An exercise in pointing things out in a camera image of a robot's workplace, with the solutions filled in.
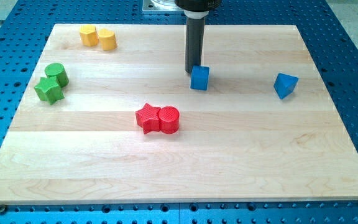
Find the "black robot arm end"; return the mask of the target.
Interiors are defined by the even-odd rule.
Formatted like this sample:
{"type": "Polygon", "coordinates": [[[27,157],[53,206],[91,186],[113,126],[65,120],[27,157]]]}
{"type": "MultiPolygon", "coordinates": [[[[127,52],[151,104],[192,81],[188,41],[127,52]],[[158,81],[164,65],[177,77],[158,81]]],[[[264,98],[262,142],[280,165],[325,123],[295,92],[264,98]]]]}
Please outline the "black robot arm end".
{"type": "Polygon", "coordinates": [[[216,9],[222,0],[174,0],[175,4],[186,11],[205,12],[216,9]]]}

